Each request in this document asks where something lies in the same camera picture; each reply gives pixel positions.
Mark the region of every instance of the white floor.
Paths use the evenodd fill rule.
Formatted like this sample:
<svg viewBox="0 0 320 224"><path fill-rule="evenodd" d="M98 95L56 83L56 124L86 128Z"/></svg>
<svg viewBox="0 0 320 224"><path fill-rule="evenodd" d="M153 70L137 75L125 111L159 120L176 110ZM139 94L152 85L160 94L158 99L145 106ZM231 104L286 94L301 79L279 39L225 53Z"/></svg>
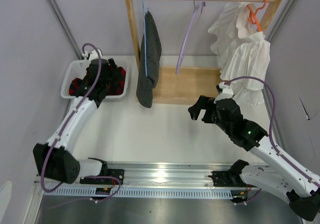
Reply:
<svg viewBox="0 0 320 224"><path fill-rule="evenodd" d="M216 125L192 121L185 105L153 104L151 109L136 102L138 71L133 56L114 56L130 69L127 94L122 101L105 102L84 127L73 155L106 161L233 163L262 160L233 144ZM269 118L265 105L241 106L245 118L266 130Z"/></svg>

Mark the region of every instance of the clothes hanger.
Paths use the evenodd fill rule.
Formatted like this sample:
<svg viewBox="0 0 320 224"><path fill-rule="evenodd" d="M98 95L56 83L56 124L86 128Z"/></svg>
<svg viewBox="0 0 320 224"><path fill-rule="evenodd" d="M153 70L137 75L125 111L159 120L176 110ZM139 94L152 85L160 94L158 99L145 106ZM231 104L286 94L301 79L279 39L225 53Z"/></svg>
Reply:
<svg viewBox="0 0 320 224"><path fill-rule="evenodd" d="M147 49L146 49L146 47L147 47L147 37L146 37L146 35L147 35L147 33L146 33L146 26L145 26L145 24L146 24L146 13L149 11L149 8L147 8L147 11L145 12L145 4L144 4L144 2L143 2L144 0L142 0L142 12L143 12L143 24L144 24L144 26L143 26L143 31L144 31L144 47L145 47L145 49L144 49L144 69L145 69L145 76L146 77L148 77L148 69L147 69Z"/></svg>
<svg viewBox="0 0 320 224"><path fill-rule="evenodd" d="M256 15L257 15L257 13L258 13L259 10L261 10L261 9L263 9L263 8L265 7L265 5L267 4L267 1L268 1L268 0L264 0L263 5L262 5L261 7L259 7L259 8L257 8L257 9L255 10L255 12L253 12L253 10L252 10L252 8L250 7L249 4L247 5L247 7L248 7L248 9L249 9L249 11L250 11L249 19L248 19L248 20L249 20L250 23L257 25L257 29L259 30L259 32L262 31L262 30L261 30L261 26L260 26L260 23L259 23Z"/></svg>
<svg viewBox="0 0 320 224"><path fill-rule="evenodd" d="M191 27L192 27L192 24L194 23L194 20L195 20L195 17L196 17L196 14L197 14L197 11L199 10L200 6L201 6L201 12L200 12L200 15L199 15L199 18L198 18L198 21L200 19L200 16L202 14L202 11L203 11L203 8L206 6L206 3L205 2L199 2L197 5L195 4L195 1L196 0L193 0L194 3L194 10L193 10L193 14L192 14L192 17L191 17L191 20L190 20L190 23L188 25L188 28L186 30L186 33L185 33L185 36L184 36L184 41L182 43L182 47L181 47L181 50L180 50L180 53L179 53L179 58L178 58L178 62L176 64L176 71L175 71L175 74L178 75L179 74L179 69L180 69L180 66L181 66L181 63L184 59L184 55L185 55L185 52L186 52L186 47L187 47L187 40L188 40L188 37L190 35L190 31L191 31Z"/></svg>

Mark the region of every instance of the gray wall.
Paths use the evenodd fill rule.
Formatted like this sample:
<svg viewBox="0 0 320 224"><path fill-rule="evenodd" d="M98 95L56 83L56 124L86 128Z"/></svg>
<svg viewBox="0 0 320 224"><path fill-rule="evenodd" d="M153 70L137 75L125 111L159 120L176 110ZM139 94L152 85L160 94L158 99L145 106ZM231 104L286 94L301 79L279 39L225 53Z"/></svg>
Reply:
<svg viewBox="0 0 320 224"><path fill-rule="evenodd" d="M62 120L69 43L46 0L0 0L0 186L13 182L3 224L18 224L36 175L32 149Z"/></svg>
<svg viewBox="0 0 320 224"><path fill-rule="evenodd" d="M276 93L277 121L285 149L320 174L318 9L318 0L297 0L272 42L266 80Z"/></svg>
<svg viewBox="0 0 320 224"><path fill-rule="evenodd" d="M107 55L134 53L124 1L57 0L78 45L90 41L101 47ZM283 0L271 27L286 1ZM224 5L225 2L206 3L201 19L191 36L187 55L213 54L210 45L215 41L215 36L208 34L207 29L218 18ZM143 31L141 0L134 0L134 6L141 40ZM149 7L157 24L163 47L162 53L178 55L194 9L193 1L145 0L145 6ZM264 10L260 11L258 16L261 17L263 12Z"/></svg>

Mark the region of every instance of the wooden frame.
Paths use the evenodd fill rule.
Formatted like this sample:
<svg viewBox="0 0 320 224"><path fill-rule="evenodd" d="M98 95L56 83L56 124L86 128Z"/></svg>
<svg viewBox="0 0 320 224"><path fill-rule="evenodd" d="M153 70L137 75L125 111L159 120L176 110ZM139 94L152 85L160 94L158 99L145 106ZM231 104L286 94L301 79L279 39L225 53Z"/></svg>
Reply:
<svg viewBox="0 0 320 224"><path fill-rule="evenodd" d="M140 65L140 45L134 5L132 0L125 0L130 24L132 43L134 47L137 68ZM244 1L264 2L264 0L206 0L206 1ZM268 0L269 5L260 21L263 32L266 32L282 0ZM221 82L217 68L187 68L181 67L179 75L175 75L175 67L161 66L159 82L153 90L154 103L194 104L200 95L216 97L215 85Z"/></svg>

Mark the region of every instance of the dark gray garment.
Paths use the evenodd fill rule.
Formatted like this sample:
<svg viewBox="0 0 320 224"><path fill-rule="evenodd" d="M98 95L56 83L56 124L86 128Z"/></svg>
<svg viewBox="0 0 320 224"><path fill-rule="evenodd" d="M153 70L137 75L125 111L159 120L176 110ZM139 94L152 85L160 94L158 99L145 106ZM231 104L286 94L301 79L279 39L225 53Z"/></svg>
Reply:
<svg viewBox="0 0 320 224"><path fill-rule="evenodd" d="M159 66L161 57L161 42L158 35L156 23L151 13L148 11L145 14L145 35L146 35L146 67L145 69L145 35L142 37L140 50L140 67L138 85L136 89L136 97L139 103L146 107L152 107L152 100L154 98L153 89L156 87L159 79Z"/></svg>

